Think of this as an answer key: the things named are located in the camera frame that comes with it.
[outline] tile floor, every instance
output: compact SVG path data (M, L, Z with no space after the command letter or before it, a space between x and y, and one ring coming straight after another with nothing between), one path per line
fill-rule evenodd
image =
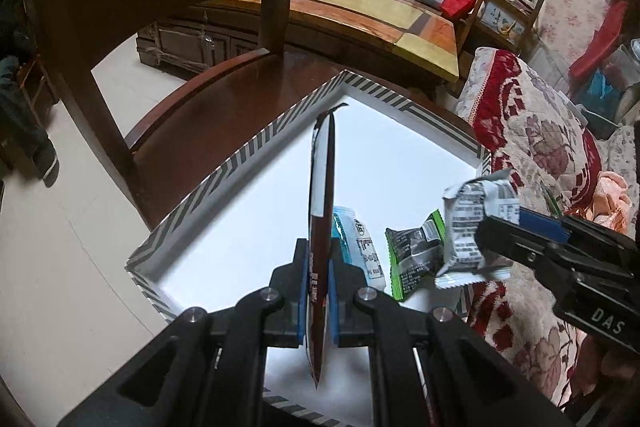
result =
M182 83L140 64L133 37L94 75L123 134ZM36 427L56 425L164 327L124 271L148 230L62 102L51 116L58 180L46 188L18 165L0 212L0 375Z

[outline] metal screw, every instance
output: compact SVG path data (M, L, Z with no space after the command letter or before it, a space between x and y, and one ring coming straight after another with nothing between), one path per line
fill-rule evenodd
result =
M433 313L433 316L438 322L449 322L453 318L453 312L444 306L434 308L431 313Z
M364 286L358 290L358 297L363 301L372 301L378 296L378 292L371 286Z
M197 306L194 306L193 308L188 308L185 311L187 313L186 315L187 321L189 322L197 322L201 318L203 318L204 315L207 314L206 311L204 311L202 308L198 308Z
M267 288L262 288L262 290L260 290L260 297L262 297L267 302L273 302L280 297L280 292L278 292L276 288L267 286Z

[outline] shoe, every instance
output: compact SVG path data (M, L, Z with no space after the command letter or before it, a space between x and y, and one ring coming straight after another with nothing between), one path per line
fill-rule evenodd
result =
M53 185L53 182L58 178L60 163L58 162L56 149L50 139L47 138L47 141L38 147L36 152L33 153L32 159L38 172L38 178L44 181L47 187Z

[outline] barcode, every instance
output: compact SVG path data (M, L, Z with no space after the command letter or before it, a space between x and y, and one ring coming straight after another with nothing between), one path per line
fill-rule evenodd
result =
M516 198L516 194L513 192L511 184L507 183L498 185L498 198L501 200L513 200Z
M436 224L433 221L425 221L422 227L427 241L433 241L434 239L440 238Z

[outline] red plastic bag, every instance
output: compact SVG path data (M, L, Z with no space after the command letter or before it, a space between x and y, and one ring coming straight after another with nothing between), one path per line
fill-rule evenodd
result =
M440 4L440 9L447 19L455 21L468 13L475 4L476 0L444 0Z

